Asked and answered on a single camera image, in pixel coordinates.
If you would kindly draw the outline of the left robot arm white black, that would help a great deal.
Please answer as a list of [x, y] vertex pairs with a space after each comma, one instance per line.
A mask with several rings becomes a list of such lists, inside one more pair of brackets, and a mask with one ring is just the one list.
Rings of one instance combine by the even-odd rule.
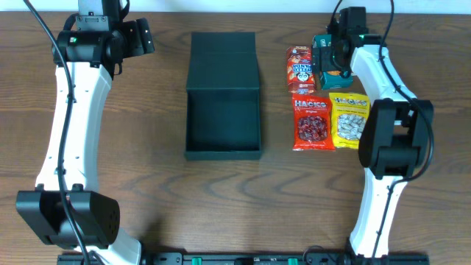
[[31, 191], [16, 209], [46, 245], [97, 255], [103, 264], [139, 264], [142, 246], [120, 226], [118, 202], [99, 193], [97, 155], [105, 101], [128, 57], [155, 50], [146, 19], [84, 16], [52, 48], [57, 100], [49, 147]]

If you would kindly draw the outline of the teal cookies box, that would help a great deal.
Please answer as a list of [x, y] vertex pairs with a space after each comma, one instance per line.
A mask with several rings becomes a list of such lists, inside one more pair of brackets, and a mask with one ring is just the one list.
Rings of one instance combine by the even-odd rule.
[[353, 77], [341, 76], [338, 70], [329, 70], [325, 67], [325, 61], [330, 62], [331, 35], [316, 35], [312, 40], [312, 64], [313, 73], [318, 74], [321, 89], [347, 88], [353, 83]]

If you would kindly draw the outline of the black gift box with lid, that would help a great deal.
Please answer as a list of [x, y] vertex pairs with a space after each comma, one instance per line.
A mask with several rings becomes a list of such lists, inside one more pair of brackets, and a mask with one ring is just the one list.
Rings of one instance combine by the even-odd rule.
[[260, 86], [255, 33], [192, 33], [185, 158], [259, 159]]

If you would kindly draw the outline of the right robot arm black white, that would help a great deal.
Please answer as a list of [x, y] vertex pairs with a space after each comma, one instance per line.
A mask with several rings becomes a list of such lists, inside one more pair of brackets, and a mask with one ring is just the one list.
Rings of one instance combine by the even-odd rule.
[[337, 264], [429, 264], [426, 254], [390, 253], [389, 232], [400, 195], [428, 169], [434, 151], [433, 105], [418, 99], [397, 74], [386, 35], [370, 33], [365, 7], [336, 7], [331, 44], [314, 48], [316, 72], [356, 75], [371, 102], [358, 156], [365, 185], [357, 222]]

